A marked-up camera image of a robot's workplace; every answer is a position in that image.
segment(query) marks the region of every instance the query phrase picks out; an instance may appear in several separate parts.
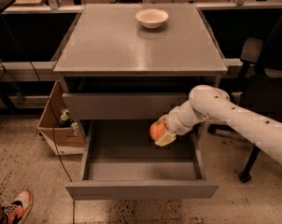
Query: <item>red sneaker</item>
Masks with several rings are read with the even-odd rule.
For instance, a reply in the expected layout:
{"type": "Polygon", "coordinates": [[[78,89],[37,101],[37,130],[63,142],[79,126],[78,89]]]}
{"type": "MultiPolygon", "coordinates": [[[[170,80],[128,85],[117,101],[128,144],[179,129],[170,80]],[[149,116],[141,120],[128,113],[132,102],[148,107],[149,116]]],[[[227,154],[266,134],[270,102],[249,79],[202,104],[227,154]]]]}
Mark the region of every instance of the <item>red sneaker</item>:
{"type": "Polygon", "coordinates": [[[8,206],[3,207],[6,224],[21,224],[27,218],[33,203],[33,195],[29,190],[22,191],[8,206]]]}

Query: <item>cardboard box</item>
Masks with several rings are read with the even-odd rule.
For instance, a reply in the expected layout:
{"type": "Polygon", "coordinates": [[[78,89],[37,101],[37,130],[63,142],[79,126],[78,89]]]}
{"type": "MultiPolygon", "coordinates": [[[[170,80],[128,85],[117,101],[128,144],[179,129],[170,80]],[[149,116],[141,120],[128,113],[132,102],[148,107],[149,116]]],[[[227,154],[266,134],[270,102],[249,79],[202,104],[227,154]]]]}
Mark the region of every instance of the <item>cardboard box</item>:
{"type": "Polygon", "coordinates": [[[83,153],[85,141],[78,126],[61,128],[59,118],[66,109],[63,90],[56,81],[37,129],[42,133],[56,155],[83,153]]]}

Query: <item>drawer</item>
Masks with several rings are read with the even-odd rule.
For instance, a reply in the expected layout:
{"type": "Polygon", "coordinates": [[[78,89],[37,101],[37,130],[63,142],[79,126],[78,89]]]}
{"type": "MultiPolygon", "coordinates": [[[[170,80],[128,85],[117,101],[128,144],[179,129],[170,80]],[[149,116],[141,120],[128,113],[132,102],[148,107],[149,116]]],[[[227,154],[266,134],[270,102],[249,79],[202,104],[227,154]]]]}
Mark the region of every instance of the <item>drawer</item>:
{"type": "Polygon", "coordinates": [[[187,99],[187,93],[65,93],[73,119],[158,119],[187,99]]]}
{"type": "Polygon", "coordinates": [[[148,135],[149,120],[92,121],[80,180],[66,184],[74,200],[211,198],[194,133],[167,147],[148,135]]]}

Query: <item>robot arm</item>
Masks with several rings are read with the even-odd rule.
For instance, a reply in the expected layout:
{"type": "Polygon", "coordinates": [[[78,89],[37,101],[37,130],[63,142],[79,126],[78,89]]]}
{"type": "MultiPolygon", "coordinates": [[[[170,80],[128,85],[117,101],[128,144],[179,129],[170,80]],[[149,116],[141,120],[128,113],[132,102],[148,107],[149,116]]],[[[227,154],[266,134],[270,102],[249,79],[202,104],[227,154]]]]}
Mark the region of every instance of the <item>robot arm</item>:
{"type": "Polygon", "coordinates": [[[165,146],[209,117],[223,120],[253,145],[282,164],[282,123],[258,115],[229,101],[229,95],[206,85],[191,90],[189,100],[151,125],[157,146],[165,146]]]}

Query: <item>floor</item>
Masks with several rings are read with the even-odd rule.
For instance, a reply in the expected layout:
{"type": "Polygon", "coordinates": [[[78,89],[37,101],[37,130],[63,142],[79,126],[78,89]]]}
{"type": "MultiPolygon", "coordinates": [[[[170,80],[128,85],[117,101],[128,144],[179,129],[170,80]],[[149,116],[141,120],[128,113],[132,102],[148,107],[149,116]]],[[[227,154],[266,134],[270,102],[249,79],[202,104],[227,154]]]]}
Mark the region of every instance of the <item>floor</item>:
{"type": "MultiPolygon", "coordinates": [[[[0,198],[10,202],[22,189],[34,194],[25,223],[72,223],[69,181],[58,157],[36,132],[39,116],[0,116],[0,198]]],[[[204,126],[199,145],[207,179],[219,183],[211,199],[76,201],[76,223],[281,223],[282,166],[261,153],[253,179],[237,178],[252,148],[236,133],[211,135],[204,126]]],[[[78,180],[81,155],[62,156],[78,180]]]]}

